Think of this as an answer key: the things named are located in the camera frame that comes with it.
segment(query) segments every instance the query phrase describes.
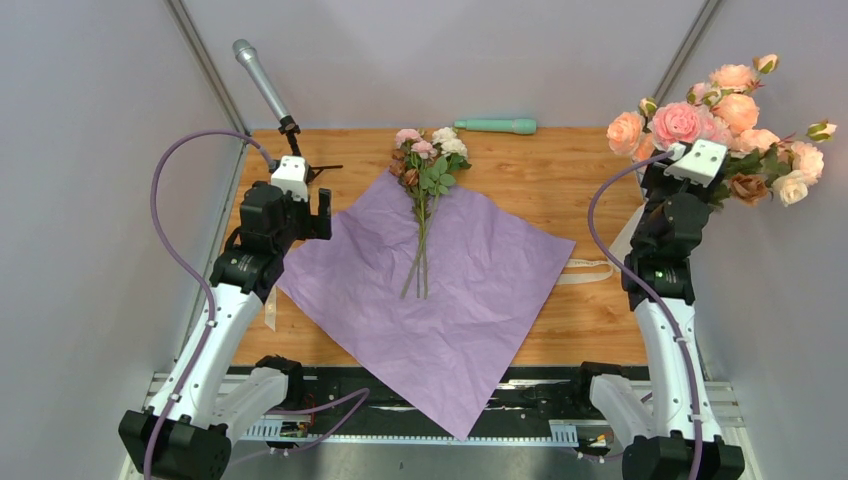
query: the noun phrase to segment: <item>wooden surface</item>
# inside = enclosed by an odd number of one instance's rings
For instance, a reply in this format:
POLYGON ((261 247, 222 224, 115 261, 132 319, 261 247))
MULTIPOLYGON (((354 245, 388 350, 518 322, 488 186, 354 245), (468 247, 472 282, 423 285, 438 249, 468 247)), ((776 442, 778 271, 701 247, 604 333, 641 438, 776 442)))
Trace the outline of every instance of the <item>wooden surface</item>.
MULTIPOLYGON (((333 210, 348 208, 387 167, 396 130, 309 130, 300 135, 303 156, 312 166, 343 164, 310 187, 333 191, 333 210)), ((491 198, 503 210, 553 235, 577 241, 572 258, 602 259, 592 242, 586 212, 604 180, 629 164, 609 153, 604 130, 540 129, 518 136, 462 132, 471 170, 459 184, 491 198)), ((276 131, 255 138, 275 158, 288 153, 276 131)), ((259 153, 251 149, 241 177, 230 231, 238 224, 238 205, 256 180, 269 179, 259 153)), ((602 197, 596 225, 609 244, 640 203, 634 178, 613 185, 602 197)), ((575 273, 592 270, 580 269, 575 273)), ((513 361, 516 365, 574 365, 582 361, 645 364, 636 320, 627 307, 618 275, 603 282, 556 286, 513 361)), ((277 295, 277 331, 260 315, 248 328, 234 363, 252 364, 269 354, 308 365, 351 365, 356 361, 307 318, 282 292, 277 295)))

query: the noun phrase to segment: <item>purple tissue paper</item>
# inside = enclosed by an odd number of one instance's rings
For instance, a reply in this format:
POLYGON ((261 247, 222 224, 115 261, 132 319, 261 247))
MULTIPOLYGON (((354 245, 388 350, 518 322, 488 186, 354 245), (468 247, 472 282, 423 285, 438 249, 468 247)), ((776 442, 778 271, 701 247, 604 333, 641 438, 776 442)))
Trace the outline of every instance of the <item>purple tissue paper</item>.
POLYGON ((429 298, 400 292, 418 246, 412 201, 384 172, 333 218, 333 238, 285 259, 278 286, 363 367, 460 440, 518 352, 574 242, 479 193, 439 200, 429 298))

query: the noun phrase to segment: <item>green handle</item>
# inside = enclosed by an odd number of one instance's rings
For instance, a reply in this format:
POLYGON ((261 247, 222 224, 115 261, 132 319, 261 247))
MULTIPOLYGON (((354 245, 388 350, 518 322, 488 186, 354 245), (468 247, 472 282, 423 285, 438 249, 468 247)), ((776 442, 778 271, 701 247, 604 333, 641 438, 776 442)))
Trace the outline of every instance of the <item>green handle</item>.
POLYGON ((513 120, 457 120, 453 126, 478 132, 508 132, 519 135, 536 133, 536 121, 530 118, 516 118, 513 120))

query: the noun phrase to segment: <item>gray wall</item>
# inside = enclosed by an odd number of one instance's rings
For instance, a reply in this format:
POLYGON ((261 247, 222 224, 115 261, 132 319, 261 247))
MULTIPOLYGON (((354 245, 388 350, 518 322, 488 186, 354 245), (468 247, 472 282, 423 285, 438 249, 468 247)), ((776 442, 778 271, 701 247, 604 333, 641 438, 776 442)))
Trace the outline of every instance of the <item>gray wall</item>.
POLYGON ((829 117, 842 130, 807 199, 713 216, 693 258, 700 344, 733 382, 765 478, 845 478, 848 3, 724 3, 670 98, 724 63, 775 52, 780 68, 755 96, 760 125, 803 138, 829 117))
MULTIPOLYGON (((118 421, 169 368, 197 290, 155 238, 153 167, 226 121, 163 2, 6 3, 0 476, 111 479, 118 421)), ((166 168, 160 206, 202 265, 240 147, 197 143, 166 168)))
POLYGON ((531 116, 605 125, 653 93, 702 0, 185 0, 250 128, 276 128, 247 38, 307 127, 531 116))

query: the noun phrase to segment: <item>flower bouquet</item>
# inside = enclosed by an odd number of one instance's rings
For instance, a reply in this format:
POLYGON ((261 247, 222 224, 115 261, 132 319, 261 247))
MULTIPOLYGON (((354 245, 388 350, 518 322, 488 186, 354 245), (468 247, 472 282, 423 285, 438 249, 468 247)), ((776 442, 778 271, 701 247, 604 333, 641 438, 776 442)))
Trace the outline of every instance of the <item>flower bouquet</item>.
MULTIPOLYGON (((764 86, 762 76, 774 72, 778 63, 771 54, 755 58, 753 66, 724 65, 709 82, 693 85, 685 102, 658 107, 654 99, 643 98, 638 112, 622 113, 610 124, 610 149, 642 161, 675 142, 710 140, 728 147, 723 179, 710 202, 715 209, 730 197, 750 206, 770 194, 785 206, 802 200, 821 178, 822 152, 811 143, 794 141, 794 134, 780 138, 754 128, 760 110, 753 95, 764 86)), ((807 138, 820 143, 835 131, 836 125, 822 120, 809 126, 807 138)))
POLYGON ((439 206, 439 197, 447 195, 456 185, 453 174, 471 168, 468 149, 452 128, 433 132, 431 141, 423 132, 405 128, 395 135, 395 150, 389 172, 398 179, 398 185, 412 199, 412 215, 418 222, 418 250, 409 269, 400 297, 404 298, 412 278, 416 278, 417 296, 427 298, 427 235, 433 215, 439 206))

